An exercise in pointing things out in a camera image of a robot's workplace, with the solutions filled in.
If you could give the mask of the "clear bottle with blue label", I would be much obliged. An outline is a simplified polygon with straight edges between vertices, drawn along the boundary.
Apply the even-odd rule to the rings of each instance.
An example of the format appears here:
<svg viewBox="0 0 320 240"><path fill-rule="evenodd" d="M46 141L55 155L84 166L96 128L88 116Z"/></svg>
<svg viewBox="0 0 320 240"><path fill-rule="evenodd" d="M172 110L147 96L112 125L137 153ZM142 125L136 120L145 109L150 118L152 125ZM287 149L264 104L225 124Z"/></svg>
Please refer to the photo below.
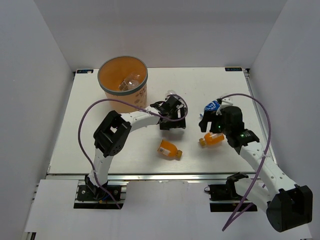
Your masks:
<svg viewBox="0 0 320 240"><path fill-rule="evenodd" d="M221 104L222 100L220 98L212 100L204 107L203 111L199 114L199 117L202 119L204 117L205 112L217 111L220 108Z"/></svg>

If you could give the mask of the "small clear bottle black label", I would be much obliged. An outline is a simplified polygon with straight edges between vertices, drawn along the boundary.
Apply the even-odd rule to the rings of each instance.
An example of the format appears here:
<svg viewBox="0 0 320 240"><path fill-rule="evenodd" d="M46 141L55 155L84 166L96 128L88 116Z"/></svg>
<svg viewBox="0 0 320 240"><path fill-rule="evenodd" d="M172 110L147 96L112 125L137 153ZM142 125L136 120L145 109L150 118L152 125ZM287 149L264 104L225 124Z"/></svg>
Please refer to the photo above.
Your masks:
<svg viewBox="0 0 320 240"><path fill-rule="evenodd" d="M169 97L174 97L176 99L179 99L179 95L174 90L168 90L167 93L165 94L165 99L168 99Z"/></svg>

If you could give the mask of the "orange juice bottle with barcode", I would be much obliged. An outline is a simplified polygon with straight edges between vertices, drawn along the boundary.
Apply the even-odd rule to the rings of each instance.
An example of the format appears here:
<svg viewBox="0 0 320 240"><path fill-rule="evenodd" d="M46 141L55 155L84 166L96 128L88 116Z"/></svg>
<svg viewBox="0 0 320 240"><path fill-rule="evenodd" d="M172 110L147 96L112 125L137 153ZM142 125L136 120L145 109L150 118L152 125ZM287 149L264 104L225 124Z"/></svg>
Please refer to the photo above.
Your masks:
<svg viewBox="0 0 320 240"><path fill-rule="evenodd" d="M225 137L222 133L208 132L204 137L200 138L198 142L202 148L215 148L219 147L224 140Z"/></svg>

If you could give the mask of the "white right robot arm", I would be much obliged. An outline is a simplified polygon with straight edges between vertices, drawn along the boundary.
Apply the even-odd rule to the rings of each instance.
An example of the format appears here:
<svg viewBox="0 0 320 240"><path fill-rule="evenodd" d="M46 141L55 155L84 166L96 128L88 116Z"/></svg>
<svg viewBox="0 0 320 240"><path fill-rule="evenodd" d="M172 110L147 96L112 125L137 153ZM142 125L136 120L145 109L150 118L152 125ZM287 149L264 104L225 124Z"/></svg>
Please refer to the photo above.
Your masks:
<svg viewBox="0 0 320 240"><path fill-rule="evenodd" d="M313 193L299 186L264 153L264 146L255 133L245 128L242 111L227 106L221 111L205 111L199 123L205 132L224 134L227 143L256 171L265 187L253 182L244 173L236 173L226 180L226 195L236 200L245 197L266 213L271 226L284 232L308 224L313 218Z"/></svg>

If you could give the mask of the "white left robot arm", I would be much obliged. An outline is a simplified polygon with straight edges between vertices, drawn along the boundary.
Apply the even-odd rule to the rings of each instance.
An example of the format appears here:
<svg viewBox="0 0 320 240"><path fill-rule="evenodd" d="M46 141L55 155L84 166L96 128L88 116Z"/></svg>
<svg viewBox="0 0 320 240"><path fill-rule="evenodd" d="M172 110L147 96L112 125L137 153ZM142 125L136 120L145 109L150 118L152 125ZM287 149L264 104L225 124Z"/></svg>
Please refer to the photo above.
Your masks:
<svg viewBox="0 0 320 240"><path fill-rule="evenodd" d="M85 177L85 185L96 200L111 195L107 189L109 169L113 157L125 146L129 133L154 125L161 130L186 128L188 105L175 93L146 108L135 106L134 109L129 113L110 111L93 134L95 156L89 160L91 172Z"/></svg>

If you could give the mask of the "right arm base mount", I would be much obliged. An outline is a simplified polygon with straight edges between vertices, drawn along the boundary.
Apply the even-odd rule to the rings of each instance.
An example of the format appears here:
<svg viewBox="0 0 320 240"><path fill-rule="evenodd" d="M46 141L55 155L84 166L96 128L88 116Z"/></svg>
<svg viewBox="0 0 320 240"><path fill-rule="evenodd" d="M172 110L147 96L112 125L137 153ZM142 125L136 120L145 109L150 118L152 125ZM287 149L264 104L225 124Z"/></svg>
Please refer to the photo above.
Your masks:
<svg viewBox="0 0 320 240"><path fill-rule="evenodd" d="M242 196L238 195L234 183L249 176L244 173L236 173L227 177L224 184L210 184L204 188L204 192L210 195L210 212L211 213L232 213Z"/></svg>

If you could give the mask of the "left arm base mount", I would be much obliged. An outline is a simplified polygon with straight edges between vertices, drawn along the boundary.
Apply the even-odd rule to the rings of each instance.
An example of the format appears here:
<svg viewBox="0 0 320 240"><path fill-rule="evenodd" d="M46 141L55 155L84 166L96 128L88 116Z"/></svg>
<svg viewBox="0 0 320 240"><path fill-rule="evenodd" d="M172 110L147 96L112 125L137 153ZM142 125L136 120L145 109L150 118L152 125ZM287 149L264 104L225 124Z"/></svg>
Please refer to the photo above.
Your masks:
<svg viewBox="0 0 320 240"><path fill-rule="evenodd" d="M93 210L120 210L126 199L127 183L123 181L109 181L105 191L93 193L84 181L78 183L73 208Z"/></svg>

